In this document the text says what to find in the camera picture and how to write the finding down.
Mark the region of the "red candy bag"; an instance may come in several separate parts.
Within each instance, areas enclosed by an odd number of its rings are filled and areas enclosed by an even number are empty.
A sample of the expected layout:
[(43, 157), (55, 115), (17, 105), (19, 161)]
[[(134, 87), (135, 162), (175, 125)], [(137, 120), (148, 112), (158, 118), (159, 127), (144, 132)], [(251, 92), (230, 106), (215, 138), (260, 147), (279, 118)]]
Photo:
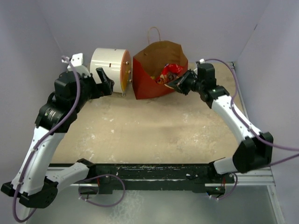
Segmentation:
[(154, 78), (157, 84), (167, 84), (176, 78), (183, 71), (184, 67), (178, 64), (166, 64), (159, 76)]

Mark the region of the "red paper bag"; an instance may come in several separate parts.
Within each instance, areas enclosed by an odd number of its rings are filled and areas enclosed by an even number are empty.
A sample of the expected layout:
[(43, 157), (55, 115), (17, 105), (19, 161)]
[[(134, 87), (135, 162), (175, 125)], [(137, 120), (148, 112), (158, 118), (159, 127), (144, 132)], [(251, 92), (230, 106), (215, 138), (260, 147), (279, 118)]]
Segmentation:
[(188, 59), (181, 44), (161, 40), (157, 27), (149, 28), (147, 41), (147, 47), (133, 56), (132, 86), (137, 100), (158, 98), (174, 92), (167, 84), (157, 84), (154, 80), (166, 64), (184, 67), (178, 77), (188, 68)]

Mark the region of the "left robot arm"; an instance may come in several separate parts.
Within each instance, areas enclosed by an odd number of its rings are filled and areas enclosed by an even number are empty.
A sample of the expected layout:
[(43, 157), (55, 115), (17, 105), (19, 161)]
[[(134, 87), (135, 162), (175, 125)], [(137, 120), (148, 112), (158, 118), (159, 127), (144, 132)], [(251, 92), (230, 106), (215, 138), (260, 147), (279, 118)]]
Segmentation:
[(48, 207), (57, 194), (75, 182), (96, 178), (94, 163), (79, 159), (56, 174), (47, 174), (54, 152), (87, 101), (113, 92), (113, 80), (102, 68), (90, 75), (66, 71), (54, 82), (52, 92), (37, 115), (34, 136), (19, 173), (1, 191), (27, 208)]

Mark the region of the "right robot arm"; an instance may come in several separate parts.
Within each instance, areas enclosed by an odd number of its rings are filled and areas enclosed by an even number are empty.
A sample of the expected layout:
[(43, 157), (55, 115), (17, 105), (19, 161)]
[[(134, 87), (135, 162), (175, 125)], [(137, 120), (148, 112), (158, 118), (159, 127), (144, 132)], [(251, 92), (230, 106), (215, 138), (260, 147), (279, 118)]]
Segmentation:
[(207, 175), (210, 181), (219, 182), (226, 173), (247, 173), (270, 165), (273, 136), (269, 132), (263, 133), (242, 114), (229, 92), (217, 84), (212, 64), (198, 63), (196, 72), (188, 70), (166, 86), (184, 95), (197, 92), (201, 100), (224, 120), (239, 144), (232, 157), (209, 164)]

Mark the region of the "white cylinder drum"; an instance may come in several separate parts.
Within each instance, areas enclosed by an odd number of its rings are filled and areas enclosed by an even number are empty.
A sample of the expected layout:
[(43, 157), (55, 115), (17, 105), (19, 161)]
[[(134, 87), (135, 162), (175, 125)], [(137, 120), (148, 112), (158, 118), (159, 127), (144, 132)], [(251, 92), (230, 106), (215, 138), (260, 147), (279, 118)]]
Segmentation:
[(109, 79), (114, 81), (113, 92), (126, 94), (129, 80), (131, 79), (131, 56), (126, 49), (96, 48), (90, 62), (90, 72), (95, 82), (101, 83), (96, 77), (97, 68), (102, 68)]

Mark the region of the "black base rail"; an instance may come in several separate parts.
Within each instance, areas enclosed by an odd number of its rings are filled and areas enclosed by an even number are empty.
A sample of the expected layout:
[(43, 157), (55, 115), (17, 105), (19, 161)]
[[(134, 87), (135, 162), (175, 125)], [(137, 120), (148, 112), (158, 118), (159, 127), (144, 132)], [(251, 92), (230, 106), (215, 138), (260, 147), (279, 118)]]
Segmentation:
[(234, 177), (219, 175), (209, 164), (105, 164), (98, 163), (91, 174), (79, 183), (99, 187), (99, 194), (114, 190), (142, 191), (207, 191), (224, 193), (224, 184), (234, 183)]

